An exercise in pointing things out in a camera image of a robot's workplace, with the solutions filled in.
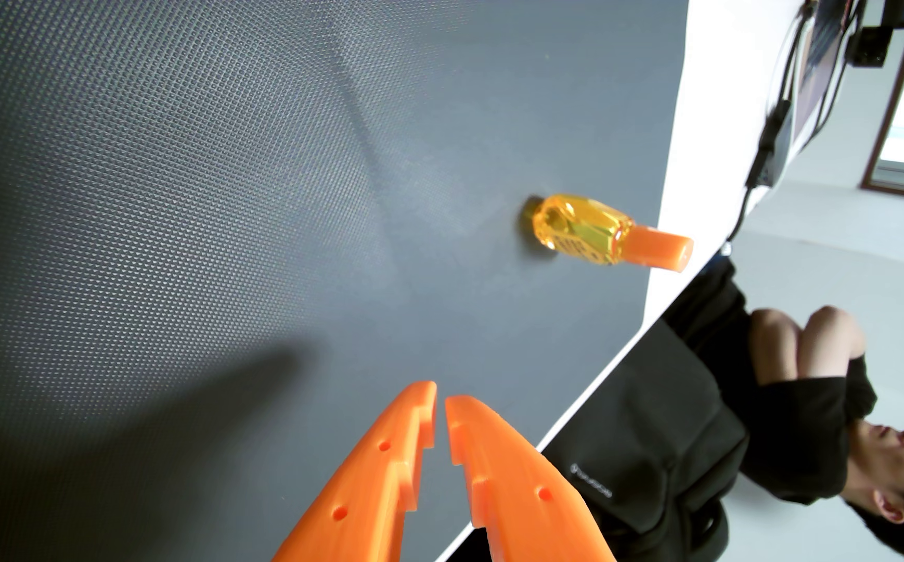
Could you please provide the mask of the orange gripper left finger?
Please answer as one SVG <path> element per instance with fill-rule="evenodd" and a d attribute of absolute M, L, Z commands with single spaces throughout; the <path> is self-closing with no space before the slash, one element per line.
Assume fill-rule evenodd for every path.
<path fill-rule="evenodd" d="M 437 384 L 416 381 L 365 432 L 273 561 L 399 561 L 417 509 L 422 453 L 434 446 Z"/>

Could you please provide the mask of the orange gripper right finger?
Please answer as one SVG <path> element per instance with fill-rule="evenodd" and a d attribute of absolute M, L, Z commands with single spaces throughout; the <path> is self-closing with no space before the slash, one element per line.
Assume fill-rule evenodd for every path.
<path fill-rule="evenodd" d="M 493 561 L 615 561 L 567 478 L 484 402 L 445 400 L 450 457 L 463 467 L 471 523 Z"/>

